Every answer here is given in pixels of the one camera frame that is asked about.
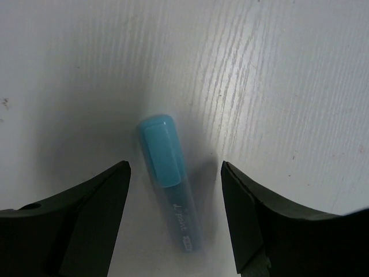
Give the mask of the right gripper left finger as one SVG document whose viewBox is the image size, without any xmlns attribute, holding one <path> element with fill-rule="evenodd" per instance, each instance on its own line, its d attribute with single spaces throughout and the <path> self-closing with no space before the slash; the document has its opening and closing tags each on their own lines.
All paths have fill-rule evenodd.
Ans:
<svg viewBox="0 0 369 277">
<path fill-rule="evenodd" d="M 54 196 L 2 210 L 1 275 L 107 276 L 130 176 L 121 161 Z"/>
</svg>

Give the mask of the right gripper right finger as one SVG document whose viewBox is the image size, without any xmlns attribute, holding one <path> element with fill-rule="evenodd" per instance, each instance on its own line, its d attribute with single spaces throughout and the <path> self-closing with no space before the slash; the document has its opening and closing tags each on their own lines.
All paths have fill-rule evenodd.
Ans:
<svg viewBox="0 0 369 277">
<path fill-rule="evenodd" d="M 367 209 L 335 215 L 303 206 L 229 162 L 221 184 L 239 275 L 368 275 Z"/>
</svg>

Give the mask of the blue eraser case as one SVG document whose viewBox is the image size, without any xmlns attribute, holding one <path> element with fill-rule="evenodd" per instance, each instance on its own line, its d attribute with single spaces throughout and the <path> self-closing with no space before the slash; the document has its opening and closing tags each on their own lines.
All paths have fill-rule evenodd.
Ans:
<svg viewBox="0 0 369 277">
<path fill-rule="evenodd" d="M 138 124 L 138 135 L 172 234 L 182 251 L 195 252 L 201 247 L 201 236 L 175 122 L 169 115 L 154 115 Z"/>
</svg>

